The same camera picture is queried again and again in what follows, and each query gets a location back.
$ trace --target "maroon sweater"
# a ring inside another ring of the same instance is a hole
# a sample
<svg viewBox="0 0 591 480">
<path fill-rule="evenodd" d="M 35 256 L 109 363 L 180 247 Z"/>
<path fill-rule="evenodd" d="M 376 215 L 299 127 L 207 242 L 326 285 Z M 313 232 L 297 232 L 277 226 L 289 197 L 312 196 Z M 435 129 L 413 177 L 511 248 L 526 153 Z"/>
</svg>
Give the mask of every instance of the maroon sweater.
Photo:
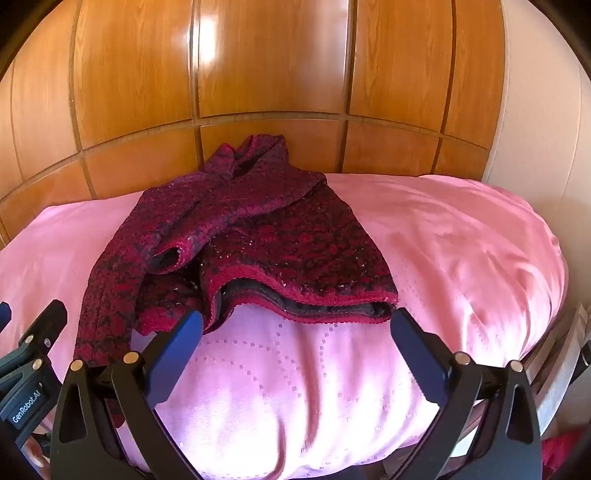
<svg viewBox="0 0 591 480">
<path fill-rule="evenodd" d="M 132 329 L 168 331 L 190 309 L 211 331 L 242 303 L 297 322 L 378 323 L 397 300 L 325 176 L 289 165 L 283 137 L 256 135 L 144 192 L 90 273 L 74 357 L 120 359 Z"/>
</svg>

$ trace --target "beige wall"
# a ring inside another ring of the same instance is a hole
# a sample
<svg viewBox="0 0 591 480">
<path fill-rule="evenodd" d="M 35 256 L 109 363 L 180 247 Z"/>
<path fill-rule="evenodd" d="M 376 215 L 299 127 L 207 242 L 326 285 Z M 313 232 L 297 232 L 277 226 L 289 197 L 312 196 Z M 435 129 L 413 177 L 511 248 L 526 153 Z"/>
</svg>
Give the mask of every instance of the beige wall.
<svg viewBox="0 0 591 480">
<path fill-rule="evenodd" d="M 503 0 L 506 67 L 484 181 L 531 203 L 560 240 L 569 303 L 591 301 L 591 82 L 552 23 Z"/>
</svg>

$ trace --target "mattress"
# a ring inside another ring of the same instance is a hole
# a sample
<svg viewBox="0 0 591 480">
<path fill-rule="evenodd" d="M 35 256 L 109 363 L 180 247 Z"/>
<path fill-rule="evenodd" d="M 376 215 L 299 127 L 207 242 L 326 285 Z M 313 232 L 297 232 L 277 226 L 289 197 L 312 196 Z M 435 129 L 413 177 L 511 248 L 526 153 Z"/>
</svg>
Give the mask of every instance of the mattress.
<svg viewBox="0 0 591 480">
<path fill-rule="evenodd" d="M 327 179 L 381 250 L 400 305 L 450 350 L 502 366 L 544 336 L 567 272 L 526 202 L 450 177 Z M 60 299 L 69 321 L 50 358 L 64 378 L 90 269 L 139 196 L 50 207 L 0 252 L 0 292 L 15 319 L 0 335 L 1 355 Z M 148 341 L 134 334 L 132 347 Z M 203 338 L 157 412 L 205 478 L 279 479 L 381 460 L 416 443 L 437 406 L 387 323 L 305 325 L 247 305 Z M 146 469 L 125 425 L 119 435 Z"/>
</svg>

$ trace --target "bed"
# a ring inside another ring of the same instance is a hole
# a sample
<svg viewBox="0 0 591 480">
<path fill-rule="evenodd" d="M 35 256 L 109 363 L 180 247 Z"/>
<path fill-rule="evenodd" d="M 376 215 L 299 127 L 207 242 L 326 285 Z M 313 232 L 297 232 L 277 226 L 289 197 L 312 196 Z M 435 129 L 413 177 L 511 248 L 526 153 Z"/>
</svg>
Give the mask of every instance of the bed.
<svg viewBox="0 0 591 480">
<path fill-rule="evenodd" d="M 535 16 L 527 5 L 519 3 L 523 15 Z M 293 165 L 327 174 L 396 265 L 401 298 L 425 330 L 482 363 L 504 365 L 537 347 L 535 377 L 550 349 L 539 341 L 559 336 L 548 329 L 566 297 L 567 268 L 527 202 L 471 181 L 485 175 L 502 187 L 499 179 L 510 176 L 503 148 L 515 134 L 505 125 L 515 103 L 507 76 L 514 57 L 505 47 L 515 27 L 508 30 L 507 11 L 494 0 L 59 3 L 0 82 L 1 291 L 21 319 L 3 332 L 0 353 L 53 297 L 67 299 L 72 321 L 52 350 L 63 377 L 88 273 L 139 192 L 202 168 L 222 142 L 237 147 L 261 132 L 285 135 Z M 253 29 L 240 28 L 246 24 Z M 308 34 L 310 25 L 317 35 Z M 488 241 L 490 258 L 475 239 Z M 499 275 L 512 268 L 529 280 L 515 285 Z M 235 315 L 254 320 L 205 337 L 185 374 L 199 382 L 159 407 L 204 475 L 338 471 L 413 445 L 433 418 L 379 328 L 302 330 L 254 307 Z M 562 333 L 584 328 L 586 319 L 572 319 Z M 359 365 L 362 352 L 350 338 L 365 335 L 381 346 Z M 298 340 L 283 343 L 286 336 Z M 146 341 L 136 335 L 133 345 Z M 306 369 L 310 345 L 317 364 Z M 372 373 L 378 360 L 384 376 Z M 338 372 L 351 372 L 349 383 L 327 380 L 322 394 L 311 381 Z M 187 399 L 197 391 L 208 395 L 193 404 Z M 288 408 L 269 400 L 277 392 L 286 392 Z M 232 418 L 232 404 L 242 416 Z M 205 430 L 186 428 L 202 418 Z M 261 421 L 257 442 L 247 419 Z M 355 438 L 339 435 L 343 425 Z M 143 466 L 124 427 L 120 434 Z"/>
</svg>

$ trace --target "logo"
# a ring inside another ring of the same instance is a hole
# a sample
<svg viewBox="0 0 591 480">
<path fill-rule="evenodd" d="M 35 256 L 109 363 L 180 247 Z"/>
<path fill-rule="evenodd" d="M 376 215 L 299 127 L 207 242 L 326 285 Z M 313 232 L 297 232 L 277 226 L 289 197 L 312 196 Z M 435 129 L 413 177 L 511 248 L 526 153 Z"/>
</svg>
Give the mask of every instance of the logo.
<svg viewBox="0 0 591 480">
<path fill-rule="evenodd" d="M 35 402 L 41 398 L 41 392 L 39 390 L 35 390 L 33 395 L 29 397 L 29 399 L 24 403 L 24 405 L 18 409 L 18 413 L 12 417 L 12 421 L 14 424 L 17 424 L 22 420 L 25 416 L 25 413 L 29 411 L 29 409 L 35 404 Z"/>
</svg>

